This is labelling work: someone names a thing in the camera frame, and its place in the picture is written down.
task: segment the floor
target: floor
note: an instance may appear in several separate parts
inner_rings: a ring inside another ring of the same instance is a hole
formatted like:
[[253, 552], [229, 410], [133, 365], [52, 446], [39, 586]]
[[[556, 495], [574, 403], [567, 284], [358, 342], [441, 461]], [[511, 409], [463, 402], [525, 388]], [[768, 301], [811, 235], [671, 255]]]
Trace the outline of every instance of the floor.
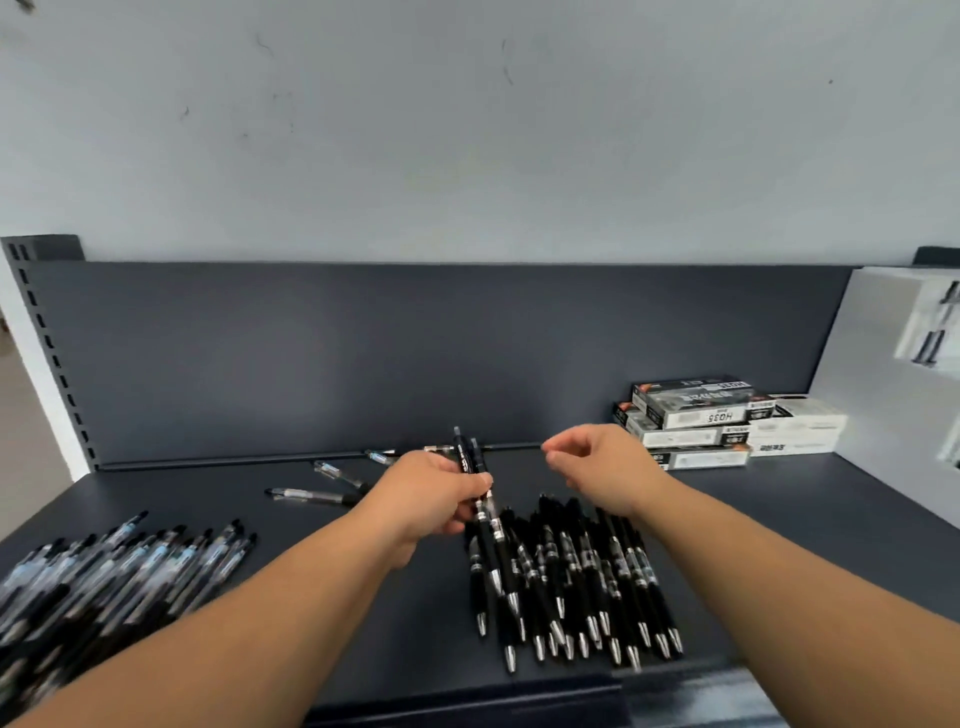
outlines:
[[0, 539], [70, 486], [11, 336], [0, 327]]

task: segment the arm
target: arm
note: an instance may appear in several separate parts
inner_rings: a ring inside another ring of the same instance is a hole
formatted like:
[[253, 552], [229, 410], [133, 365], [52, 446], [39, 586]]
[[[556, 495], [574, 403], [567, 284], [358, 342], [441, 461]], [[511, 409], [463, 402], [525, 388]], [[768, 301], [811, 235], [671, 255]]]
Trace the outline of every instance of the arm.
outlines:
[[543, 448], [573, 487], [660, 539], [792, 725], [960, 724], [960, 625], [688, 488], [616, 425]]
[[440, 455], [404, 455], [351, 512], [14, 725], [300, 725], [391, 567], [420, 537], [463, 530], [460, 501], [491, 482]]

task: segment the stack of boxes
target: stack of boxes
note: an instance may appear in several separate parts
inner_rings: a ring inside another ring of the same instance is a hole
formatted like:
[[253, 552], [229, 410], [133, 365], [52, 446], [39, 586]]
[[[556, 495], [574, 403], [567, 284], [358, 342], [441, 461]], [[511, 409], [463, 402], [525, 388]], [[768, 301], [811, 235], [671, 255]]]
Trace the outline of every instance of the stack of boxes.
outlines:
[[733, 376], [644, 382], [613, 418], [665, 470], [742, 466], [752, 456], [833, 452], [847, 416], [807, 395], [764, 395]]

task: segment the hand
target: hand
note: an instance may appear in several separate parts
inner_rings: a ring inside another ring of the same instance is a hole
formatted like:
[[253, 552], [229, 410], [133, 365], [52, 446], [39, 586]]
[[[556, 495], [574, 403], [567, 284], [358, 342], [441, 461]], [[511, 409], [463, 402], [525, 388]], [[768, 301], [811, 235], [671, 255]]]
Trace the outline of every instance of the hand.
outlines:
[[[442, 455], [415, 450], [397, 460], [353, 512], [382, 522], [398, 547], [413, 545], [429, 533], [463, 531], [473, 502], [492, 483], [489, 473], [464, 474]], [[405, 550], [409, 558], [413, 549]]]
[[642, 516], [645, 503], [673, 482], [640, 441], [618, 425], [580, 425], [541, 446], [551, 470], [617, 516]]

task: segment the forearm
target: forearm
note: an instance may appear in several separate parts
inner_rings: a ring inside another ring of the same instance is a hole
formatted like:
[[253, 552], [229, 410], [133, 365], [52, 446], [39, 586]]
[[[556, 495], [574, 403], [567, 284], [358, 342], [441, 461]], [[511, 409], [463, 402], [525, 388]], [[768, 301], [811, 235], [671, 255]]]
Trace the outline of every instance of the forearm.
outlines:
[[91, 670], [18, 728], [300, 724], [396, 547], [358, 516], [342, 517], [195, 615]]
[[957, 624], [675, 481], [647, 489], [637, 515], [792, 724], [960, 720]]

